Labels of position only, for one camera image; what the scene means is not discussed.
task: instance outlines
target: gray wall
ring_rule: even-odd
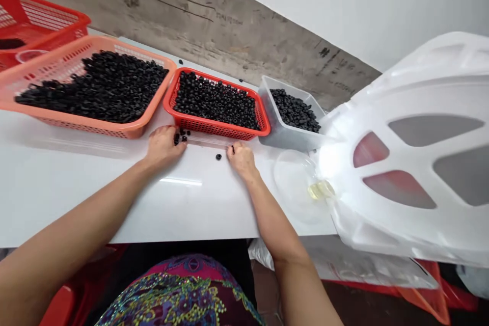
[[[380,75],[254,0],[49,1],[84,12],[95,29],[252,84],[263,74],[278,78],[312,93],[326,110]]]

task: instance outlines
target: hand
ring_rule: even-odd
[[[232,146],[228,146],[227,156],[231,167],[243,181],[249,181],[259,175],[255,166],[253,150],[245,143],[236,142]]]
[[[187,143],[173,143],[174,126],[161,126],[149,135],[148,152],[143,162],[148,168],[162,171],[175,163],[187,148]]]

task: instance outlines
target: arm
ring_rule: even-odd
[[[228,147],[228,159],[248,188],[261,237],[274,259],[285,322],[288,325],[343,325],[314,263],[261,179],[253,152],[241,142],[233,147]]]
[[[174,146],[174,134],[172,126],[155,130],[145,158],[0,262],[2,326],[39,324],[63,283],[117,233],[143,188],[182,155],[186,144]]]

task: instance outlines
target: pile of black beads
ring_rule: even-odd
[[[102,51],[82,59],[86,74],[71,83],[30,84],[17,103],[97,120],[129,123],[139,119],[168,73],[154,61]]]
[[[280,117],[285,124],[302,130],[319,132],[321,126],[316,121],[316,115],[300,98],[292,97],[284,89],[270,89]]]
[[[222,81],[216,83],[194,72],[182,72],[175,101],[173,109],[177,112],[260,130],[255,99]]]

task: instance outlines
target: orange plastic basket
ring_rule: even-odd
[[[442,289],[442,278],[440,267],[437,262],[417,260],[440,285],[438,289],[412,289],[397,287],[402,297],[431,313],[440,323],[450,325],[450,315],[448,313],[447,302]]]
[[[0,0],[0,39],[25,45],[0,49],[0,71],[87,35],[90,18],[45,0]]]
[[[205,119],[202,117],[186,115],[180,112],[176,112],[173,107],[176,104],[175,99],[177,98],[178,90],[180,89],[180,74],[182,72],[194,72],[197,76],[202,76],[210,81],[217,83],[219,80],[223,84],[231,85],[239,90],[245,90],[248,95],[255,99],[255,114],[258,121],[258,126],[260,131],[248,129],[241,126],[231,125],[225,122],[213,121]],[[168,93],[163,99],[163,106],[166,111],[173,116],[175,119],[175,124],[193,131],[202,131],[209,134],[222,135],[229,138],[234,138],[238,140],[251,140],[256,136],[267,136],[270,133],[270,123],[265,113],[265,108],[263,102],[255,91],[244,88],[238,84],[227,82],[222,79],[218,79],[212,75],[204,74],[200,71],[190,69],[190,68],[179,68],[174,74],[173,81],[168,89]]]
[[[146,111],[138,120],[127,124],[118,124],[28,106],[14,101],[14,97],[28,88],[30,83],[37,84],[42,80],[50,79],[57,79],[60,82],[71,82],[71,74],[83,75],[85,73],[82,59],[102,50],[134,55],[141,60],[154,60],[169,70]],[[1,72],[0,109],[21,112],[53,126],[96,132],[126,139],[137,139],[143,134],[146,125],[158,107],[176,68],[176,64],[170,59],[131,46],[116,38],[85,36],[50,53],[39,56],[26,64],[17,65]]]

